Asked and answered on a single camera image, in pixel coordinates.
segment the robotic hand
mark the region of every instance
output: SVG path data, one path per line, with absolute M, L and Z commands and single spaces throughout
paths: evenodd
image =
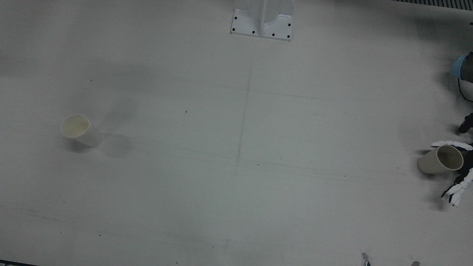
M 468 185 L 473 181 L 473 172 L 469 172 L 467 176 L 458 176 L 455 179 L 454 184 L 449 187 L 441 196 L 449 195 L 448 202 L 455 207 L 458 207 L 460 205 L 460 200 L 462 193 L 465 191 L 465 189 L 468 187 Z
M 456 141 L 438 141 L 438 142 L 432 143 L 430 146 L 436 148 L 442 145 L 451 145 L 460 151 L 473 151 L 473 146 L 463 143 L 463 142 L 456 142 Z

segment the tabletop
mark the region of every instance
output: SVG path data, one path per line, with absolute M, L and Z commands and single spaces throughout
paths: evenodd
M 297 0 L 283 42 L 231 35 L 232 0 L 0 7 L 0 259 L 471 262 L 473 193 L 449 206 L 453 173 L 416 166 L 471 142 L 448 74 L 470 11 Z M 71 114 L 103 142 L 62 136 Z

